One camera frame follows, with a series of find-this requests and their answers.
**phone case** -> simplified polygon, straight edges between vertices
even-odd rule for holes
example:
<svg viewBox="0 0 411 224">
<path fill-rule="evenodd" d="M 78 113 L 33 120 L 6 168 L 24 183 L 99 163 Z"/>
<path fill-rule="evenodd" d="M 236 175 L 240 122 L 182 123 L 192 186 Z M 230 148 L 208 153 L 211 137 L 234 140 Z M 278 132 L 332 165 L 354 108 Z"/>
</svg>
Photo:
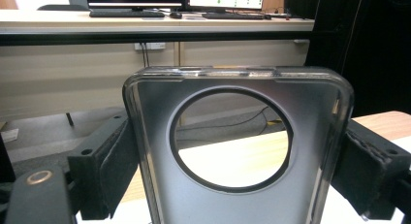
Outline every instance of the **phone case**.
<svg viewBox="0 0 411 224">
<path fill-rule="evenodd" d="M 123 98 L 153 223 L 320 223 L 354 100 L 339 74 L 149 67 Z"/>
</svg>

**wall outlet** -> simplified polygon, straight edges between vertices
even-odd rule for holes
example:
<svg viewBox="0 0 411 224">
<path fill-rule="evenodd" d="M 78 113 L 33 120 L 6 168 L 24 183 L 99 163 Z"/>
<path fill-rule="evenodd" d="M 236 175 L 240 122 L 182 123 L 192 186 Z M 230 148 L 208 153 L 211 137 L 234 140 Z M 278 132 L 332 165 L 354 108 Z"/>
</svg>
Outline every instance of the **wall outlet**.
<svg viewBox="0 0 411 224">
<path fill-rule="evenodd" d="M 146 43 L 147 50 L 158 50 L 158 49 L 165 49 L 166 43 Z M 134 43 L 134 48 L 136 50 L 142 50 L 142 46 L 140 43 Z"/>
</svg>

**black keyboard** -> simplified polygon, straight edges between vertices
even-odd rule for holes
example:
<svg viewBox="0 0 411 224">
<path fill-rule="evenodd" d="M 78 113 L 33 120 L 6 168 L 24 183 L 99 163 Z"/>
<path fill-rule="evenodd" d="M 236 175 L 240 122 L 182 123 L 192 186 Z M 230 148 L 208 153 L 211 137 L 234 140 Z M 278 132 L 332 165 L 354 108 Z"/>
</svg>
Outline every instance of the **black keyboard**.
<svg viewBox="0 0 411 224">
<path fill-rule="evenodd" d="M 202 14 L 202 17 L 209 19 L 264 19 L 260 15 L 247 15 L 247 14 Z"/>
<path fill-rule="evenodd" d="M 157 12 L 115 12 L 115 11 L 91 11 L 90 17 L 164 17 L 164 13 Z"/>
</svg>

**desk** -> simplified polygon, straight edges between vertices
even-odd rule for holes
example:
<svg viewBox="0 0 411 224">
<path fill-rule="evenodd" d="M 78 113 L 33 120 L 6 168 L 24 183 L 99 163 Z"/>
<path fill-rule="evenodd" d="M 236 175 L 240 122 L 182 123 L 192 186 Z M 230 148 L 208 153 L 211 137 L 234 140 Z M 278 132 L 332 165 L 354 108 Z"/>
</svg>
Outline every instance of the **desk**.
<svg viewBox="0 0 411 224">
<path fill-rule="evenodd" d="M 0 121 L 123 106 L 123 82 L 144 67 L 134 50 L 139 42 L 167 42 L 166 49 L 150 52 L 156 66 L 299 66 L 308 44 L 274 39 L 328 34 L 313 34 L 313 24 L 0 10 Z"/>
<path fill-rule="evenodd" d="M 398 145 L 406 145 L 406 149 L 411 151 L 411 115 L 403 112 L 384 112 L 358 117 L 355 120 L 382 137 L 398 143 Z M 133 223 L 147 224 L 150 221 L 149 218 L 142 179 L 138 171 L 131 181 L 114 219 L 111 221 L 92 221 L 91 223 L 123 223 L 124 220 L 127 220 Z M 399 224 L 400 220 L 401 214 L 396 211 L 393 221 L 368 221 L 367 223 Z M 331 187 L 326 201 L 322 224 L 335 223 L 363 224 L 364 222 L 357 216 L 348 202 Z"/>
</svg>

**monitor bezel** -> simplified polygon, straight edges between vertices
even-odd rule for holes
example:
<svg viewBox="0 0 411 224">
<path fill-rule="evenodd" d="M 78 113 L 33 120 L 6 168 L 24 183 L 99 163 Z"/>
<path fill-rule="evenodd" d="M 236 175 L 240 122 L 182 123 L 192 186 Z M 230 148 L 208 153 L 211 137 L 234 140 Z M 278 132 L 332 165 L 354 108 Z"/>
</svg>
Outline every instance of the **monitor bezel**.
<svg viewBox="0 0 411 224">
<path fill-rule="evenodd" d="M 204 6 L 204 5 L 192 5 L 190 0 L 186 0 L 186 5 L 190 10 L 197 10 L 203 12 L 226 12 L 229 10 L 233 11 L 250 11 L 250 12 L 261 12 L 263 10 L 263 3 L 262 0 L 261 8 L 247 8 L 247 7 L 225 7 L 225 6 Z"/>
<path fill-rule="evenodd" d="M 182 0 L 87 0 L 89 9 L 179 8 Z"/>
</svg>

